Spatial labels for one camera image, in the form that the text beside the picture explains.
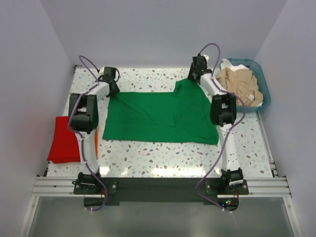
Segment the teal plastic basket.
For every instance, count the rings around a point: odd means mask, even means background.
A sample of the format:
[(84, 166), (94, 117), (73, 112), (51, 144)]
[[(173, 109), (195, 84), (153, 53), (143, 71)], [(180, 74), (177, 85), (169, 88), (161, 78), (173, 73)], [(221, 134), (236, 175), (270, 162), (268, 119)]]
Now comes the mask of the teal plastic basket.
[(271, 97), (261, 66), (251, 59), (223, 59), (216, 79), (229, 92), (237, 94), (248, 113), (267, 108)]

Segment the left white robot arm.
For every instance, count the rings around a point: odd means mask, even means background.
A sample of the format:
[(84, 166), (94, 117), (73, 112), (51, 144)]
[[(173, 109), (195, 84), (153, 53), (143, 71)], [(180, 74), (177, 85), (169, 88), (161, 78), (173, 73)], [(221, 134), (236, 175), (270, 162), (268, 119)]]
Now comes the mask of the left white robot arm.
[(69, 97), (68, 129), (75, 133), (79, 146), (81, 172), (92, 175), (99, 171), (97, 161), (97, 131), (99, 124), (98, 102), (120, 92), (117, 81), (119, 70), (102, 67), (92, 87)]

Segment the green polo shirt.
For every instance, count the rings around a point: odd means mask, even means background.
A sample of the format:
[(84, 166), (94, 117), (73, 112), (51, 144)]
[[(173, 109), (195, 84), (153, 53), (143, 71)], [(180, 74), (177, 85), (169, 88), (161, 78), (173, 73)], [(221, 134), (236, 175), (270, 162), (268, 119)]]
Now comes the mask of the green polo shirt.
[(210, 107), (201, 87), (188, 79), (177, 81), (172, 92), (120, 92), (109, 101), (102, 138), (217, 145)]

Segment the orange folded t shirt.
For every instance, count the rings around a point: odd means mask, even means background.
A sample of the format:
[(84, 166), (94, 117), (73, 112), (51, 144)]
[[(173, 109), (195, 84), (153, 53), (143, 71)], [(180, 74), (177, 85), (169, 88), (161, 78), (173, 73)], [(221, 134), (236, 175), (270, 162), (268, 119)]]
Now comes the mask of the orange folded t shirt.
[(96, 159), (98, 159), (98, 130), (97, 129), (95, 130), (94, 143), (95, 143)]

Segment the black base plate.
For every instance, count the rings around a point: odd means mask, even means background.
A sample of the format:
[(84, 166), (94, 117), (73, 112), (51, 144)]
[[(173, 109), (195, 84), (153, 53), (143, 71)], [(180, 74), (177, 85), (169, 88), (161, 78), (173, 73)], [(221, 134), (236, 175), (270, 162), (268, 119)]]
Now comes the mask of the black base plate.
[(74, 194), (84, 196), (84, 206), (118, 206), (121, 202), (197, 202), (210, 205), (218, 203), (223, 207), (225, 199), (233, 199), (238, 206), (238, 197), (248, 195), (244, 181), (236, 186), (224, 187), (220, 178), (207, 178), (201, 184), (200, 178), (100, 178), (79, 175), (72, 182)]

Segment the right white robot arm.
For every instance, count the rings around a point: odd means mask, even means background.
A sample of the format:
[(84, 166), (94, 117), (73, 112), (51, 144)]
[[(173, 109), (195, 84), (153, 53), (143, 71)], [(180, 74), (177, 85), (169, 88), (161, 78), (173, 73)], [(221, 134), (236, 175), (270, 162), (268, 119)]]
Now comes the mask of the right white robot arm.
[(232, 129), (236, 125), (237, 98), (227, 92), (207, 66), (208, 56), (198, 54), (193, 57), (188, 79), (202, 86), (210, 96), (210, 120), (219, 134), (221, 145), (218, 160), (222, 161), (220, 189), (231, 194), (237, 186), (243, 183), (243, 173), (240, 167)]

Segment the red folded t shirt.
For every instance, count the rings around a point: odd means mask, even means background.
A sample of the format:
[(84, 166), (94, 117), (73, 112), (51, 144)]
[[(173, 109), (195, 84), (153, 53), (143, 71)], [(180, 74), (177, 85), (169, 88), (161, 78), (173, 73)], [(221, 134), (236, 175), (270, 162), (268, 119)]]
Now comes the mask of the red folded t shirt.
[(79, 146), (74, 132), (68, 130), (68, 117), (56, 117), (53, 142), (47, 158), (53, 163), (80, 162)]

